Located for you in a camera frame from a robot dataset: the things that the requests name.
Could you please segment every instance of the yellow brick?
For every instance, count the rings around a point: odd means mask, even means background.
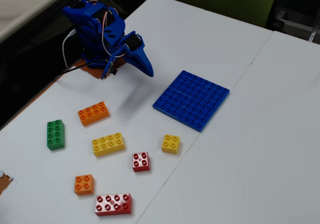
[[[99,139],[92,140],[93,153],[96,157],[125,149],[121,133],[115,133]]]
[[[178,154],[180,137],[166,134],[162,142],[162,151],[165,153]]]

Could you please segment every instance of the wire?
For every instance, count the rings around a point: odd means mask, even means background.
[[[68,68],[68,65],[67,65],[67,60],[66,60],[66,56],[65,56],[65,42],[68,38],[70,38],[71,36],[74,36],[76,34],[76,29],[74,28],[73,30],[71,30],[71,32],[64,38],[64,41],[62,42],[62,55],[63,55],[63,59],[64,59],[64,63],[65,63],[65,66],[66,68]]]
[[[96,4],[98,2],[98,0],[88,0],[89,2],[94,2],[94,4]]]
[[[103,41],[103,40],[104,40],[104,24],[107,24],[108,10],[104,13],[104,16],[103,16],[103,17],[104,17],[104,18],[102,19],[101,41],[102,41],[102,45],[103,45],[106,53],[111,56],[111,54],[110,54],[110,53],[108,52],[108,50],[106,49],[105,43],[104,43],[104,41]],[[119,55],[119,56],[115,56],[115,58],[120,58],[120,57],[123,57],[123,56],[125,56],[125,53],[122,54],[122,55]]]
[[[82,68],[82,67],[85,67],[85,66],[87,66],[87,65],[89,65],[89,64],[96,63],[96,62],[99,62],[99,61],[102,61],[102,60],[106,60],[106,61],[108,62],[108,60],[105,59],[105,58],[100,59],[100,60],[95,60],[95,61],[92,61],[92,62],[89,62],[89,63],[85,63],[85,64],[83,64],[83,65],[80,65],[80,66],[78,66],[78,67],[76,67],[76,68],[73,68],[73,69],[69,69],[69,70],[67,70],[67,71],[64,71],[64,72],[62,72],[62,73],[59,74],[59,75],[62,75],[62,74],[65,74],[65,73],[69,73],[69,72],[74,71],[74,70],[76,70],[76,69],[78,69],[78,68]]]

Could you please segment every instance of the large orange brick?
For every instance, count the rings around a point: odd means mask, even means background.
[[[100,102],[89,108],[80,110],[78,114],[84,126],[109,116],[105,102]]]

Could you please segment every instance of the blue baseplate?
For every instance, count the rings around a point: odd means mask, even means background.
[[[182,71],[153,108],[201,132],[230,90]]]

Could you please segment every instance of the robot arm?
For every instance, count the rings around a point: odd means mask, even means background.
[[[82,58],[86,63],[99,60],[88,67],[103,68],[101,79],[117,73],[113,63],[120,57],[153,77],[142,37],[135,31],[125,35],[125,21],[118,16],[116,9],[100,2],[79,0],[72,7],[64,7],[63,12],[75,25],[83,47]]]

